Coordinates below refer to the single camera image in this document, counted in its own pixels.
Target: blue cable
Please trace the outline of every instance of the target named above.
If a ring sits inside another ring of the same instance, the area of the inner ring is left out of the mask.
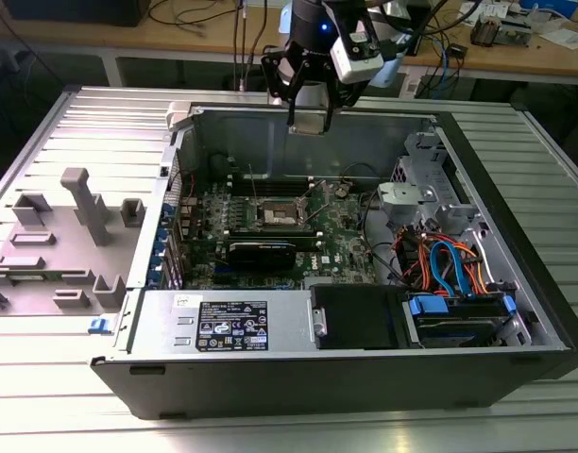
[[[436,87],[436,89],[433,91],[432,94],[432,99],[436,99],[439,92],[442,91],[441,89],[444,86],[444,81],[447,77],[447,72],[449,71],[449,56],[447,55],[447,49],[445,49],[444,45],[439,39],[435,38],[434,36],[431,36],[430,39],[434,44],[437,44],[438,47],[440,47],[440,50],[442,51],[442,76],[440,77],[440,83],[438,84],[438,86]]]
[[[459,256],[459,252],[455,247],[452,246],[451,243],[447,243],[446,241],[439,241],[435,243],[430,250],[430,267],[432,268],[432,275],[436,279],[436,281],[445,289],[447,293],[449,293],[450,297],[455,296],[455,291],[452,286],[447,283],[444,278],[440,275],[438,271],[438,250],[440,246],[444,245],[449,249],[450,255],[452,256],[452,261],[455,264],[455,274],[457,275],[457,283],[459,283],[459,289],[461,290],[461,294],[465,296],[471,296],[471,289],[469,288],[469,282],[466,276],[463,273],[463,266],[461,265],[461,257]]]

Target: warning label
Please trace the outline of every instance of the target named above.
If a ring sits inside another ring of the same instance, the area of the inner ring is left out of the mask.
[[[201,352],[267,351],[266,302],[201,302],[196,349]]]

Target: motherboard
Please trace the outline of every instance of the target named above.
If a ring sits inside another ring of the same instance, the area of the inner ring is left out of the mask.
[[[186,289],[374,283],[358,193],[325,180],[213,183],[182,200]]]

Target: wooden desk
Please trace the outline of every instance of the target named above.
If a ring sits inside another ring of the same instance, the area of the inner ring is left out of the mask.
[[[203,0],[176,0],[177,9],[208,5]],[[443,10],[455,9],[457,2],[449,2]],[[200,19],[229,10],[232,3],[225,0],[205,11],[186,15]],[[438,14],[444,18],[443,10]],[[36,50],[62,53],[98,55],[102,58],[112,86],[123,85],[117,58],[135,57],[149,59],[182,59],[206,61],[232,61],[233,14],[226,14],[205,23],[206,36],[201,38],[175,26],[158,24],[148,17],[135,28],[109,25],[83,25],[49,22],[13,21],[3,8],[9,24]],[[264,45],[276,44],[280,37],[279,16],[281,10],[270,8],[267,27],[260,39],[257,52]],[[247,22],[247,47],[250,47],[259,30],[264,11],[250,8]],[[170,10],[163,6],[156,17],[171,20]],[[450,30],[450,40],[468,47],[462,76],[498,78],[551,83],[578,84],[578,50],[569,50],[552,42],[533,36],[529,47],[494,46],[490,48],[469,43],[470,28],[463,25]],[[0,21],[0,48],[20,50],[17,42]],[[411,81],[432,71],[438,64],[438,56],[429,40],[425,40],[416,57],[407,57],[401,70],[407,72]]]

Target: white sticker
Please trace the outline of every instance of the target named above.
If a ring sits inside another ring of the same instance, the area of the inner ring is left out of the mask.
[[[174,296],[175,309],[198,309],[203,302],[203,294],[178,294]]]

